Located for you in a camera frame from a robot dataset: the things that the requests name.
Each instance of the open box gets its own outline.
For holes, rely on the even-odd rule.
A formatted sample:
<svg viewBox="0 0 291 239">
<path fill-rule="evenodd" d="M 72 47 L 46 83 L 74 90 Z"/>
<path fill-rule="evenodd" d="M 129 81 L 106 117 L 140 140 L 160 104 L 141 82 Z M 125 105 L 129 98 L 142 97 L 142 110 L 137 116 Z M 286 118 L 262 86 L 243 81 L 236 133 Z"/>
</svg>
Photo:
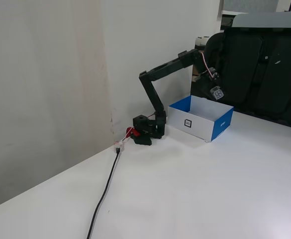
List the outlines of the open box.
<svg viewBox="0 0 291 239">
<path fill-rule="evenodd" d="M 168 125 L 211 142 L 230 126 L 234 107 L 188 96 L 168 108 Z"/>
</svg>

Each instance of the table surface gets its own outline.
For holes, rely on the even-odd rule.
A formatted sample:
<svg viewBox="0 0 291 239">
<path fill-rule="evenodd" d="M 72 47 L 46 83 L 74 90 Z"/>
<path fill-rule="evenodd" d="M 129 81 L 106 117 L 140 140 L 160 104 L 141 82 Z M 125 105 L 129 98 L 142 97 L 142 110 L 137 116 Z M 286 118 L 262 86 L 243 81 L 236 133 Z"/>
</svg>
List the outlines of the table surface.
<svg viewBox="0 0 291 239">
<path fill-rule="evenodd" d="M 234 113 L 211 143 L 167 126 L 129 141 L 93 239 L 291 239 L 291 128 Z M 0 239 L 85 239 L 115 158 L 85 160 L 0 205 Z"/>
</svg>

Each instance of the cardboard box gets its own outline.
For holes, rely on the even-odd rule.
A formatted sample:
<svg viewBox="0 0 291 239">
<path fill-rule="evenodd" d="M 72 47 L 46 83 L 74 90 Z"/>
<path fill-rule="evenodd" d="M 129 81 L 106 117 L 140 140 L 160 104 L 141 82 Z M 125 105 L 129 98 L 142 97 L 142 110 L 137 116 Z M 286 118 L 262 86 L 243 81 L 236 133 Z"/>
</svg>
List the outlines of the cardboard box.
<svg viewBox="0 0 291 239">
<path fill-rule="evenodd" d="M 168 124 L 211 142 L 230 126 L 233 110 L 232 106 L 188 96 L 169 106 Z"/>
</svg>

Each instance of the robotic arm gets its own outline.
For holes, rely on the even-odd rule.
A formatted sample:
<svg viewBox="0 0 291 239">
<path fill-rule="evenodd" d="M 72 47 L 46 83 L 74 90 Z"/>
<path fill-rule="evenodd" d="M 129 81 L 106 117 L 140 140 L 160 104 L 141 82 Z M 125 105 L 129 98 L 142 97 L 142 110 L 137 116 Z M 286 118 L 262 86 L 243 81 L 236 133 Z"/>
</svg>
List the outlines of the robotic arm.
<svg viewBox="0 0 291 239">
<path fill-rule="evenodd" d="M 152 82 L 191 65 L 195 65 L 197 70 L 202 72 L 199 79 L 199 88 L 206 97 L 213 100 L 221 98 L 219 95 L 222 93 L 216 94 L 221 91 L 216 83 L 218 74 L 213 70 L 212 77 L 209 75 L 204 64 L 203 56 L 197 49 L 189 52 L 184 51 L 178 55 L 177 59 L 158 66 L 149 72 L 142 72 L 139 79 L 155 109 L 155 119 L 148 119 L 143 115 L 133 119 L 134 130 L 131 131 L 130 136 L 136 144 L 151 145 L 151 138 L 162 138 L 165 134 L 166 112 Z"/>
</svg>

